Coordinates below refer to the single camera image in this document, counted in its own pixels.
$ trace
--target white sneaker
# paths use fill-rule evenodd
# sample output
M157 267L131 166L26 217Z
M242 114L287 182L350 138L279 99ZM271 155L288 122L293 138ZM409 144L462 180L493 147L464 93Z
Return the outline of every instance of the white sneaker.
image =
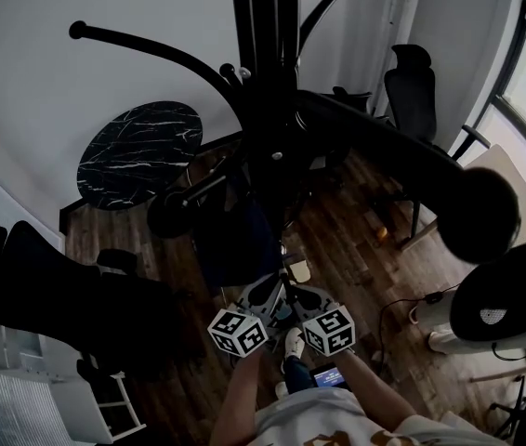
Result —
M278 400L287 397L289 394L288 386L285 384L285 382L280 382L275 386L275 396L278 397Z
M302 338L302 331L297 327L290 329L287 336L285 337L285 359L294 355L297 358L302 357L304 351L305 342Z

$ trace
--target jeans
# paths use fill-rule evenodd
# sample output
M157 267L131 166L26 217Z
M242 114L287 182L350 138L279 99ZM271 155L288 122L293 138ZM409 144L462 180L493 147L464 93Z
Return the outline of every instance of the jeans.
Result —
M310 376L309 367L298 357L291 355L283 361L283 378L288 387L288 393L296 393L300 390L315 388Z

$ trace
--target black marble tabletop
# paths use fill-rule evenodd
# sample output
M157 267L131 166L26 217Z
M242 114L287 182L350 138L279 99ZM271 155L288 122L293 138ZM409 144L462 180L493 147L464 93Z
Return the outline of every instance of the black marble tabletop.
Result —
M103 210L146 202L186 170L202 135L201 119L186 104L138 106L106 125L87 146L77 188L84 200Z

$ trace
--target forearm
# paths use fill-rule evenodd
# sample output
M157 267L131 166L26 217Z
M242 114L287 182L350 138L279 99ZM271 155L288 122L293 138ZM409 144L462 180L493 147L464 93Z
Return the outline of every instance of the forearm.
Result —
M334 362L366 415L379 426L393 431L405 418L415 414L410 403L351 351L334 355Z
M256 387L263 351L259 348L236 364L210 446L243 446L255 438Z

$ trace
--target baseboard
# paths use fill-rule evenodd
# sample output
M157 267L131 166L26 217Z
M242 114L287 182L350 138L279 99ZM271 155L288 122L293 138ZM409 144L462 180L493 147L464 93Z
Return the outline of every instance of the baseboard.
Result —
M235 132L234 134L229 134L228 136L224 136L223 138L217 138L216 140L212 140L211 142L207 142L206 144L202 145L199 148L198 153L204 153L207 151L212 151L213 149L218 149L219 147L222 147L224 145L230 144L231 142L235 142L236 140L240 140L243 137L243 131ZM59 211L59 231L67 236L67 221L69 218L69 215L71 212L74 212L77 208L81 208L86 204L86 201L83 198L80 198L77 200L77 202L73 202L68 206L65 206L64 208L61 208Z
M59 231L67 236L67 226L69 225L69 215L71 212L74 212L77 208L81 208L84 206L87 202L80 198L77 200L77 202L73 202L70 205L65 206L64 208L61 208L59 210Z

